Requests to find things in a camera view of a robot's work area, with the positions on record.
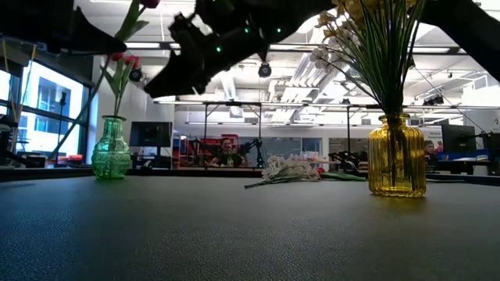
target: vase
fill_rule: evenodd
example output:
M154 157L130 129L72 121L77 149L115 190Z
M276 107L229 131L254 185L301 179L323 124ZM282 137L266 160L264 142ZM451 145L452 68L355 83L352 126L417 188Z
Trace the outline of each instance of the vase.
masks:
M94 146L92 170L101 180L122 179L130 167L130 150L123 139L123 121L119 116L103 116L104 133Z
M385 115L368 138L368 183L373 194L422 197L426 192L423 134L406 126L408 114Z

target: monitor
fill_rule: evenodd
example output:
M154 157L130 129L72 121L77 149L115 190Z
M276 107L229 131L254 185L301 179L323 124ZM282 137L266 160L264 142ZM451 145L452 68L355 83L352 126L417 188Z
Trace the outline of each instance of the monitor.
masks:
M445 153L475 153L476 129L473 126L441 125Z
M169 148L171 122L132 122L130 146Z

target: textured table surface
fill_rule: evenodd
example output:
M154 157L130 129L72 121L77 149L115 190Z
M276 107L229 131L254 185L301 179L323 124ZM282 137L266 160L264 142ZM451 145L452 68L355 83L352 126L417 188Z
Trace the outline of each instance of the textured table surface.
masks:
M0 280L500 279L500 187L252 182L0 183Z

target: cable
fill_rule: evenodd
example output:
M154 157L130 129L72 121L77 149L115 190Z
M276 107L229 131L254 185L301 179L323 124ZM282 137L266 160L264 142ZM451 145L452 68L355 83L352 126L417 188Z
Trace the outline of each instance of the cable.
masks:
M439 90L415 67L415 70L421 75L422 78L425 79L425 81L436 91L439 93ZM450 105L454 106L443 94L441 95L443 97L443 99L445 99L447 102L450 103ZM481 132L485 132L485 130L483 130L483 128L481 128L479 125L477 125L477 123L475 123L471 118L469 118L467 115L465 115L465 113L463 113L460 109L458 108L455 108L460 114L462 114L465 118L467 118L472 124L476 125L476 127L478 127Z

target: yellow glass vase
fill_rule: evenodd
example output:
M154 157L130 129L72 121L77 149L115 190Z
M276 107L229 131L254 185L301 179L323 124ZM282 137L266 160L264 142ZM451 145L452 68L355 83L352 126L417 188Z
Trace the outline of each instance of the yellow glass vase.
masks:
M381 116L368 138L368 177L376 195L422 197L426 192L423 134L406 126L408 114Z

